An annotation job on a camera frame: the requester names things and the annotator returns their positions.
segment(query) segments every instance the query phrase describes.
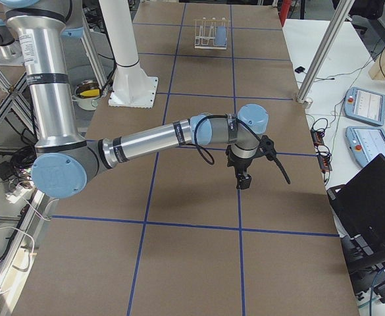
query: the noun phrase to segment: black band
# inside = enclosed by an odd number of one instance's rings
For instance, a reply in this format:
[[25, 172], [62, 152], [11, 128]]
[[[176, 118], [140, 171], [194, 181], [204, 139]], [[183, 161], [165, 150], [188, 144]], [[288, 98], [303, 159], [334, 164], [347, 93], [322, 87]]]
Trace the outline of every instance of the black band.
[[228, 144], [234, 144], [238, 140], [238, 121], [236, 114], [227, 114]]
[[129, 67], [135, 66], [135, 65], [138, 64], [139, 62], [140, 62], [140, 60], [138, 59], [137, 62], [136, 62], [135, 64], [132, 64], [132, 65], [130, 65], [130, 66], [122, 66], [122, 65], [120, 65], [120, 64], [118, 64], [118, 63], [116, 63], [116, 65], [121, 66], [121, 67], [124, 67], [124, 68], [129, 68]]
[[53, 146], [53, 147], [36, 147], [36, 152], [37, 153], [58, 153], [60, 151], [77, 149], [85, 146], [87, 146], [87, 141], [84, 140], [82, 142], [68, 144], [68, 145], [60, 145], [60, 146]]
[[180, 125], [180, 122], [173, 122], [173, 129], [174, 133], [176, 134], [176, 138], [178, 139], [179, 145], [185, 145], [185, 137], [184, 137], [184, 131], [182, 130], [182, 126]]
[[14, 18], [16, 16], [21, 16], [21, 15], [54, 18], [55, 20], [58, 20], [58, 21], [61, 21], [62, 23], [65, 23], [65, 17], [59, 13], [48, 11], [48, 10], [27, 9], [27, 8], [14, 9], [14, 10], [7, 11], [5, 13], [5, 18], [8, 20], [10, 18]]
[[33, 84], [69, 84], [67, 74], [28, 74], [27, 85]]
[[122, 149], [121, 138], [115, 138], [113, 140], [113, 152], [115, 153], [116, 159], [118, 159], [120, 163], [129, 161], [129, 159], [125, 156], [124, 150]]
[[112, 167], [110, 166], [110, 164], [107, 163], [107, 160], [106, 160], [105, 151], [103, 150], [103, 140], [99, 140], [99, 143], [97, 145], [99, 146], [99, 155], [100, 155], [101, 162], [104, 164], [104, 166], [107, 169], [112, 169]]

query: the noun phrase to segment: yellow object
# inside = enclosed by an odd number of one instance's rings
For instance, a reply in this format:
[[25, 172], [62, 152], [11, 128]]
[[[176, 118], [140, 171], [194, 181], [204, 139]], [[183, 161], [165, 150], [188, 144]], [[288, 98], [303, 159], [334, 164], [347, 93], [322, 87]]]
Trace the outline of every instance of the yellow object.
[[82, 97], [98, 97], [99, 94], [100, 94], [100, 89], [92, 89], [92, 90], [87, 90], [80, 93]]

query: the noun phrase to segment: brown table surface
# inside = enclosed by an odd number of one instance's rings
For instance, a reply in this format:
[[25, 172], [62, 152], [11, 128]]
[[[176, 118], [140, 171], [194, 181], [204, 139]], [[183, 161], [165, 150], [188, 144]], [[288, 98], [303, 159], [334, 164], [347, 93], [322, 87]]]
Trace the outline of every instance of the brown table surface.
[[[226, 51], [193, 48], [203, 16], [231, 21]], [[59, 203], [13, 315], [358, 315], [276, 10], [145, 2], [134, 30], [154, 107], [104, 100], [88, 138], [258, 103], [292, 184], [258, 159], [237, 191], [220, 146], [119, 165]]]

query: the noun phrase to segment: white table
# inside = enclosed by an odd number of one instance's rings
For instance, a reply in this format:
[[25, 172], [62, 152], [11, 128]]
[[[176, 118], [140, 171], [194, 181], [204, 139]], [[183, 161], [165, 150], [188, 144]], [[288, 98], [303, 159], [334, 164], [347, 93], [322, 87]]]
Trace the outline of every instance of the white table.
[[[283, 31], [294, 68], [303, 66], [307, 72], [327, 26], [328, 21], [286, 21]], [[370, 63], [365, 68], [353, 72], [365, 66], [369, 61]], [[323, 80], [314, 83], [308, 95], [314, 100], [311, 108], [307, 110], [309, 126], [312, 126], [313, 118], [317, 120], [324, 117], [329, 122], [333, 121], [334, 106], [340, 103], [336, 107], [337, 119], [331, 124], [324, 137], [325, 144], [333, 150], [333, 171], [330, 173], [327, 188], [347, 183], [361, 170], [360, 165], [356, 162], [348, 148], [345, 131], [348, 126], [368, 126], [368, 124], [347, 118], [344, 116], [344, 113], [338, 119], [338, 112], [341, 108], [341, 100], [351, 86], [385, 94], [385, 81], [371, 80], [368, 74], [372, 65], [371, 56], [353, 29], [353, 26], [350, 22], [345, 22], [318, 73], [318, 78], [326, 78], [335, 74], [346, 75], [336, 76], [335, 80]], [[305, 74], [295, 73], [295, 77], [299, 83], [303, 81]], [[319, 122], [316, 128], [324, 126], [324, 122]], [[365, 316], [369, 314], [369, 309], [364, 307], [359, 312], [361, 316]], [[385, 316], [385, 304], [374, 302], [372, 314]]]

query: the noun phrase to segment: white cable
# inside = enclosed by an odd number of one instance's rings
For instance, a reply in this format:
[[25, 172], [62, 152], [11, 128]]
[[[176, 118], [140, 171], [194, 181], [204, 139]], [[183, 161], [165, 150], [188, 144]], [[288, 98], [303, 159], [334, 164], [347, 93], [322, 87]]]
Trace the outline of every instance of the white cable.
[[[33, 238], [33, 236], [27, 234], [26, 232], [23, 232], [21, 229], [19, 229], [17, 227], [11, 227], [11, 226], [0, 227], [0, 230], [8, 229], [8, 228], [13, 229], [13, 230], [17, 230], [21, 234], [23, 234], [23, 235], [25, 235], [25, 236], [27, 236], [27, 237], [29, 237], [31, 239], [31, 241], [32, 241], [32, 250], [31, 250], [30, 254], [28, 255], [29, 256], [29, 258], [28, 258], [29, 264], [28, 264], [28, 270], [27, 270], [27, 271], [30, 271], [30, 269], [31, 269], [31, 267], [33, 265], [33, 259], [32, 259], [32, 256], [33, 256], [33, 253], [34, 253], [34, 238]], [[21, 283], [21, 281], [22, 280], [20, 279], [16, 284], [12, 285], [9, 289], [7, 289], [5, 291], [0, 291], [0, 294], [5, 294], [5, 293], [7, 293], [7, 292], [9, 292], [11, 290], [14, 290]]]
[[[6, 193], [5, 194], [6, 196], [7, 195], [13, 195], [13, 196], [15, 196], [13, 193]], [[47, 221], [47, 222], [49, 222], [52, 218], [51, 217], [44, 217], [29, 201], [27, 201], [26, 199], [24, 199], [22, 196], [20, 196], [20, 199], [23, 199], [33, 210], [34, 210], [34, 212], [36, 213], [36, 215], [39, 217], [39, 218], [41, 218], [41, 219], [43, 219], [44, 221]]]

